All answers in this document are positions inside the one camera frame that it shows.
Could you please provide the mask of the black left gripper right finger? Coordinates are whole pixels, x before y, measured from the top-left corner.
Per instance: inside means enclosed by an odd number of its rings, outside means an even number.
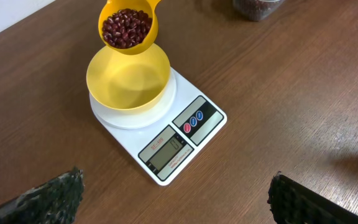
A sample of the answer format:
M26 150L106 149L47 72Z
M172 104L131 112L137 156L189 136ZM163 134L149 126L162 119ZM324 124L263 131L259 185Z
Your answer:
M278 172L267 203L278 224L358 224L358 215Z

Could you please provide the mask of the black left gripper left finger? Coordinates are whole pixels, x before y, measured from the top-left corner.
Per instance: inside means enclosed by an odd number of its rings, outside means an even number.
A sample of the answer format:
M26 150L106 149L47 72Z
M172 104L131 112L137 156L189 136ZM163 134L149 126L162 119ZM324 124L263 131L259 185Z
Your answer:
M73 223L85 190L74 167L0 205L0 223Z

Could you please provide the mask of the yellow measuring scoop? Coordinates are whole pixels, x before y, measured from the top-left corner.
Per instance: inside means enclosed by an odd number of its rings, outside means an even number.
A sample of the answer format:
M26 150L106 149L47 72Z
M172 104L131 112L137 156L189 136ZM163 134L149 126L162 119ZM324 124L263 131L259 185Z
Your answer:
M107 0L98 21L101 40L126 55L146 51L156 40L160 0Z

